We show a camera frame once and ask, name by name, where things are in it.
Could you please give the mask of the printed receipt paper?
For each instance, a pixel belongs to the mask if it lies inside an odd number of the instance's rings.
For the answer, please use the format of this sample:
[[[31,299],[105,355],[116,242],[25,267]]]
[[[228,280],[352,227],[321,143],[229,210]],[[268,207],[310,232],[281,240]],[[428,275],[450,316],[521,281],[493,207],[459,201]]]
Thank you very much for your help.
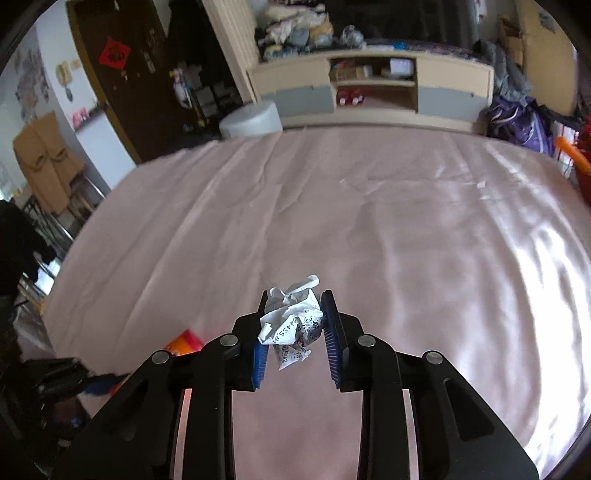
[[[325,316],[315,294],[320,283],[318,276],[312,274],[287,290],[273,287],[266,291],[257,340],[260,345],[273,348],[279,370],[307,359],[311,344],[322,335]]]

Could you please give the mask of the orange paper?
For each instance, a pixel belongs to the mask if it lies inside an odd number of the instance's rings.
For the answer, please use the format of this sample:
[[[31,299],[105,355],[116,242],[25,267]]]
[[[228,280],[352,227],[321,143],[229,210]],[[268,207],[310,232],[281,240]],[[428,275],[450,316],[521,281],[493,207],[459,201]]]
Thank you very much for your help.
[[[200,351],[204,342],[191,330],[183,331],[178,337],[170,341],[164,349],[173,356],[183,356]]]

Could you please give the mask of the pink satin tablecloth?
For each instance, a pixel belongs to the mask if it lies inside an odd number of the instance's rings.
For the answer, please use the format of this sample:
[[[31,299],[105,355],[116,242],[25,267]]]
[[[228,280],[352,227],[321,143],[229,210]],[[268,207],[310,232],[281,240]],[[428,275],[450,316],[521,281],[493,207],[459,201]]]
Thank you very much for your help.
[[[590,415],[590,211],[549,157],[478,136],[329,128],[132,170],[72,245],[43,320],[61,357],[135,370],[317,275],[396,350],[442,352],[542,475]]]

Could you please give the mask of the tan hanging coat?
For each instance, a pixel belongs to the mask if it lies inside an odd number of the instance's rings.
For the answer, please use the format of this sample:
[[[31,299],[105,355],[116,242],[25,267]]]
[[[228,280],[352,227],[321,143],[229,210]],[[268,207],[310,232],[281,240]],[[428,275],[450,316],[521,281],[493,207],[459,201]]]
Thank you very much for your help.
[[[46,212],[61,215],[70,204],[71,184],[85,164],[66,144],[55,112],[26,124],[12,145],[36,200]]]

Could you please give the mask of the white round stool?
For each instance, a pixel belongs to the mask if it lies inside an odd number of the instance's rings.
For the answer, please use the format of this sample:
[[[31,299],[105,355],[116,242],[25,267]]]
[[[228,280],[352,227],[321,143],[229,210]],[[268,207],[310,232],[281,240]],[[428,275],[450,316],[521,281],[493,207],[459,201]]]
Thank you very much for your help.
[[[249,103],[233,111],[219,123],[224,139],[269,135],[283,131],[280,113],[273,101]]]

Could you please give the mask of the beige TV cabinet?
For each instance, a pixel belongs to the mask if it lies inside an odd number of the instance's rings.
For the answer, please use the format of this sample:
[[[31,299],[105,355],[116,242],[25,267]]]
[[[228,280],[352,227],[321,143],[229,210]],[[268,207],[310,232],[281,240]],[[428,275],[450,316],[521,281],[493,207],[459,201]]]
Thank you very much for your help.
[[[249,69],[256,100],[287,128],[394,125],[481,134],[494,70],[477,60],[408,50],[336,50]]]

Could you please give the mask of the purple cloth bag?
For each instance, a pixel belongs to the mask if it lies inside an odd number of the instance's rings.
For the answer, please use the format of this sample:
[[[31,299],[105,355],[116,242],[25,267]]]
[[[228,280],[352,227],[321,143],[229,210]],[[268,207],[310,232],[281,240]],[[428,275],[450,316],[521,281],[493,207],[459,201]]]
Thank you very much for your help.
[[[489,138],[553,155],[551,122],[532,97],[520,103],[495,95],[491,106],[485,111],[485,119]]]

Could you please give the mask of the pile of clothes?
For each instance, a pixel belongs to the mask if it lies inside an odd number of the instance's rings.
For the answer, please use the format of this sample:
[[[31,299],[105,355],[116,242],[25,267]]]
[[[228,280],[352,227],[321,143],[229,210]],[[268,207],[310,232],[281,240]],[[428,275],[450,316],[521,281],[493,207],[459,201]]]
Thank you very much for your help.
[[[325,50],[363,49],[363,33],[354,25],[335,34],[329,12],[317,1],[270,1],[259,13],[254,33],[263,62]]]

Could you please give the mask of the orange stick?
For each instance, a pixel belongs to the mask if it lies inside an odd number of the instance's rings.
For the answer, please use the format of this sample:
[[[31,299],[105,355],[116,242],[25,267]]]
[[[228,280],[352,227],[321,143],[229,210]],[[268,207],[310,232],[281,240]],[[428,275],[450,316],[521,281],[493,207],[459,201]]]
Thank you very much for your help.
[[[591,175],[590,161],[574,144],[570,143],[565,137],[559,136],[555,139],[555,145],[573,160],[574,166],[583,174]]]

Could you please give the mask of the red plastic bag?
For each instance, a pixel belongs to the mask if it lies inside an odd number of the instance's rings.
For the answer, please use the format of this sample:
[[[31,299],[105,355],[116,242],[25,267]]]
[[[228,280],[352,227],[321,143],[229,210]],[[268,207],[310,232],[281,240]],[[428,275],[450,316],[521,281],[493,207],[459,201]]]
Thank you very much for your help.
[[[576,177],[580,192],[588,205],[591,204],[591,176],[590,176],[590,162],[591,162],[591,125],[590,119],[587,119],[583,129],[579,132],[575,146],[579,152],[586,159],[586,166],[580,168],[575,167]]]

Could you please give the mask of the white pegboard panel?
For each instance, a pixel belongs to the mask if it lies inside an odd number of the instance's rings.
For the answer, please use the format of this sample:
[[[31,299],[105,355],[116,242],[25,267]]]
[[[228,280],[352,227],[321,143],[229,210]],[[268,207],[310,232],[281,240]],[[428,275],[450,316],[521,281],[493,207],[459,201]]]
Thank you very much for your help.
[[[257,101],[249,71],[259,65],[256,46],[256,18],[246,0],[204,0],[205,12],[211,21],[228,68],[243,103]]]

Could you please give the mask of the black television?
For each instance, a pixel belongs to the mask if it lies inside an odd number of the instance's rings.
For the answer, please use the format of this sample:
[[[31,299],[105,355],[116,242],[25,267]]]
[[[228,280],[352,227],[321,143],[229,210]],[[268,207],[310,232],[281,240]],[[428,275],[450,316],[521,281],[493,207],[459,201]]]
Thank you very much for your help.
[[[326,1],[335,30],[354,26],[367,39],[422,41],[470,48],[478,40],[471,1]]]

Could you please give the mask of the dark brown door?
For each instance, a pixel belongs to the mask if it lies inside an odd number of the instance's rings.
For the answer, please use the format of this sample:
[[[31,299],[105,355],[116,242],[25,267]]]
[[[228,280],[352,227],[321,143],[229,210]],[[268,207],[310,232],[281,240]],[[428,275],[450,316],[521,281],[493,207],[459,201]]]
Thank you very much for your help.
[[[137,163],[169,152],[183,133],[164,32],[151,1],[68,1],[75,45],[98,100]],[[123,70],[99,64],[108,39],[131,48]]]

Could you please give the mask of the red diamond door decoration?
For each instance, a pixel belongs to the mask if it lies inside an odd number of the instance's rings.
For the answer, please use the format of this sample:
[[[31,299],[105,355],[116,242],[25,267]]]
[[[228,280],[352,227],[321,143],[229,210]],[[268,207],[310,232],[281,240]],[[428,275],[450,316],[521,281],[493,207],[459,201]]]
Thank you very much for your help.
[[[98,61],[102,66],[123,70],[130,52],[131,48],[127,45],[113,39],[108,39],[100,53]]]

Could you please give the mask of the cardboard panel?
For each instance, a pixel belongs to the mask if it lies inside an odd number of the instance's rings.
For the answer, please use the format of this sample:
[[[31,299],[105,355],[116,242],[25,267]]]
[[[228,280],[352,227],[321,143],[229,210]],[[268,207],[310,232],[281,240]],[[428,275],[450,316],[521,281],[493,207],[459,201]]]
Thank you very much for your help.
[[[534,0],[515,2],[524,45],[524,71],[531,95],[555,112],[570,116],[578,95],[578,58],[552,15]]]

